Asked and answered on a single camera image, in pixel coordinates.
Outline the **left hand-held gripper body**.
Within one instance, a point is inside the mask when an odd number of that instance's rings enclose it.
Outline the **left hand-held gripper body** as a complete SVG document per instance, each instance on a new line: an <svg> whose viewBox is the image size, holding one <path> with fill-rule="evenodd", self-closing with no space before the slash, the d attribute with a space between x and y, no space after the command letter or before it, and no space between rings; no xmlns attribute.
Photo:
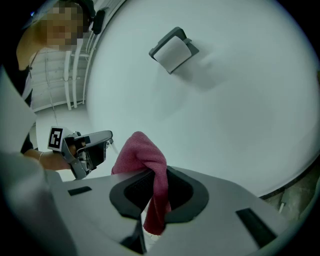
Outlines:
<svg viewBox="0 0 320 256"><path fill-rule="evenodd" d="M78 131L71 131L66 127L52 126L49 132L47 148L59 153L70 165L70 169L76 180L86 178L91 171L106 160L106 141L113 139L110 130L82 135ZM76 155L69 151L70 145L81 146Z"/></svg>

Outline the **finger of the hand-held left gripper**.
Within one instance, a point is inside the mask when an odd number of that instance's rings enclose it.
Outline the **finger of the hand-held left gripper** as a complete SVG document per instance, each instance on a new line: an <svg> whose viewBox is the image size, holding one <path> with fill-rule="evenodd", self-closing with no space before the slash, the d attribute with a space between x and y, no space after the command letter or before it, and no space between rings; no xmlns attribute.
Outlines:
<svg viewBox="0 0 320 256"><path fill-rule="evenodd" d="M106 149L111 149L116 155L119 155L119 151L118 151L118 149L115 145L115 142L112 138L106 141L105 147L106 147Z"/></svg>

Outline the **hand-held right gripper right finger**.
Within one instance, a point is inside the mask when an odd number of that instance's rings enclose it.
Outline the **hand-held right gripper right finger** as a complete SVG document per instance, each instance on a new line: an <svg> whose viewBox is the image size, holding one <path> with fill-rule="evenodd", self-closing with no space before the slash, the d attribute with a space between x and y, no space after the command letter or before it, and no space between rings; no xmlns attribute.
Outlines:
<svg viewBox="0 0 320 256"><path fill-rule="evenodd" d="M149 256L247 256L259 250L237 211L251 209L281 235L289 222L271 205L240 185L184 168L178 171L201 182L209 193L204 210L190 222L168 224Z"/></svg>

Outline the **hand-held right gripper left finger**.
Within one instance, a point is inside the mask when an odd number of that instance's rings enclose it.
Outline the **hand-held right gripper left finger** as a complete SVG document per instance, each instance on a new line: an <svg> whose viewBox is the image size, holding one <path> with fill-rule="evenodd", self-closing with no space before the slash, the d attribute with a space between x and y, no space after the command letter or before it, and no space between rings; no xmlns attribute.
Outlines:
<svg viewBox="0 0 320 256"><path fill-rule="evenodd" d="M152 195L153 171L73 181L46 174L70 238L67 256L149 256L141 214Z"/></svg>

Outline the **pink cloth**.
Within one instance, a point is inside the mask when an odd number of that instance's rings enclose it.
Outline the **pink cloth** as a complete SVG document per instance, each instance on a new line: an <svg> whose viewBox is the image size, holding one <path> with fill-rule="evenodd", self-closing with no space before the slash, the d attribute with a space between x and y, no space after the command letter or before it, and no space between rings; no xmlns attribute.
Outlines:
<svg viewBox="0 0 320 256"><path fill-rule="evenodd" d="M165 214L171 211L167 161L159 148L143 132L136 131L122 147L111 169L111 174L143 169L151 169L155 173L153 194L143 228L152 235L160 236L165 230Z"/></svg>

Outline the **person's left forearm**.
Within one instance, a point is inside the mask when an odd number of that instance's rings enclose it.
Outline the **person's left forearm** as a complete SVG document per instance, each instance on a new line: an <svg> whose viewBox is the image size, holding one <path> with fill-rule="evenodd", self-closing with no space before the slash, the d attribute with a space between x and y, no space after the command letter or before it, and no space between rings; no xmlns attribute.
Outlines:
<svg viewBox="0 0 320 256"><path fill-rule="evenodd" d="M61 171L71 169L66 160L59 153L54 153L53 151L42 152L29 149L23 155L38 161L45 170Z"/></svg>

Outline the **full toilet paper roll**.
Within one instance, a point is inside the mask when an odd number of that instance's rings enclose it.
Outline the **full toilet paper roll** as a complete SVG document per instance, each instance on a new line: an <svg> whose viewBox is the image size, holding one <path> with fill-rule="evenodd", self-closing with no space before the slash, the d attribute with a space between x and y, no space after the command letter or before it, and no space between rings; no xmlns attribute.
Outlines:
<svg viewBox="0 0 320 256"><path fill-rule="evenodd" d="M191 56L190 49L177 36L173 36L153 55L154 59L170 74Z"/></svg>

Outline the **black toilet paper holder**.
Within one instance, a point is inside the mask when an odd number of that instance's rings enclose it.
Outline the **black toilet paper holder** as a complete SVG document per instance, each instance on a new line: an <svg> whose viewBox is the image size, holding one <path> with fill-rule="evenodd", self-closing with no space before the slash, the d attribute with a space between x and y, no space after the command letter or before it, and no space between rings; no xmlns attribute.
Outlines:
<svg viewBox="0 0 320 256"><path fill-rule="evenodd" d="M182 29L182 28L180 28L179 26L176 26L176 27L174 27L170 32L168 32L158 43L157 43L157 45L154 47L154 48L152 48L150 51L149 51L149 56L153 59L153 60L155 60L154 59L154 57L153 57L153 55L165 44L165 43L167 43L172 37L174 37L174 36L177 36L178 38L180 38L186 45L187 45L187 47L189 48L189 50L191 51L191 57L192 56L194 56L194 55L196 55L198 52L199 52L199 49L198 48L196 48L193 44L192 44L192 40L190 39L190 38L188 38L187 36L186 36L186 34L185 34L185 32L184 32L184 30Z"/></svg>

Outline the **person's left hand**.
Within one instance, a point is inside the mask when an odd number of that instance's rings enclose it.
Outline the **person's left hand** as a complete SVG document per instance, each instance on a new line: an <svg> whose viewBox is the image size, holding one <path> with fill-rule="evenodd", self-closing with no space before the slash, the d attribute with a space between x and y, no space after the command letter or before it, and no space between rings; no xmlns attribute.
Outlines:
<svg viewBox="0 0 320 256"><path fill-rule="evenodd" d="M73 155L73 156L75 156L76 154L77 154L77 150L78 149L80 149L80 148L83 148L84 146L85 146L86 144L84 143L84 142L82 142L81 143L81 146L76 146L76 145L70 145L69 147L68 147L68 149L69 149L69 152Z"/></svg>

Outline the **person's black and white shirt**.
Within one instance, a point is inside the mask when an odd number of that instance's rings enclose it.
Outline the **person's black and white shirt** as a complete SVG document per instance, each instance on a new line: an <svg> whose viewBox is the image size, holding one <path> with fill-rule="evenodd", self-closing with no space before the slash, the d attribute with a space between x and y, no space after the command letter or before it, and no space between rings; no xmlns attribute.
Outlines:
<svg viewBox="0 0 320 256"><path fill-rule="evenodd" d="M17 44L11 43L4 52L0 69L0 149L38 157L30 140L30 128L36 120L31 110L32 88L29 64L20 67Z"/></svg>

